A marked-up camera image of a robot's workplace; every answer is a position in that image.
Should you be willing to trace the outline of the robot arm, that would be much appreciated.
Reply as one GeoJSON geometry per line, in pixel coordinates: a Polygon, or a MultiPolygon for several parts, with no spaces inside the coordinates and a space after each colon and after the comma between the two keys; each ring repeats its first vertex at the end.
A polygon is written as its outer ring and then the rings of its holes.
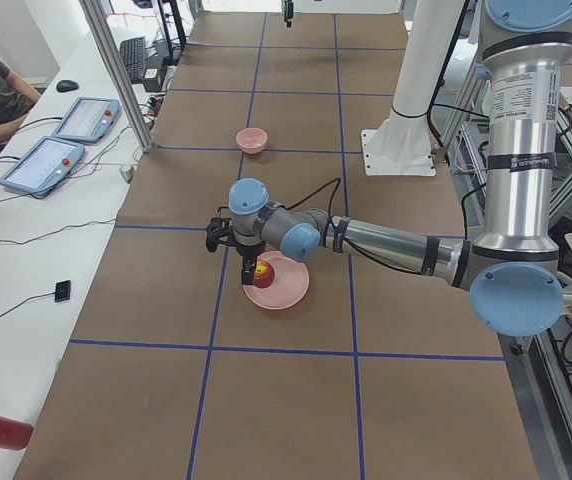
{"type": "Polygon", "coordinates": [[[572,1],[484,1],[481,62],[491,76],[484,228],[447,241],[272,202],[255,179],[230,189],[228,241],[252,281],[266,246],[306,261],[319,246],[466,290],[479,319],[514,337],[551,327],[564,300],[548,234],[561,66],[572,56],[572,1]]]}

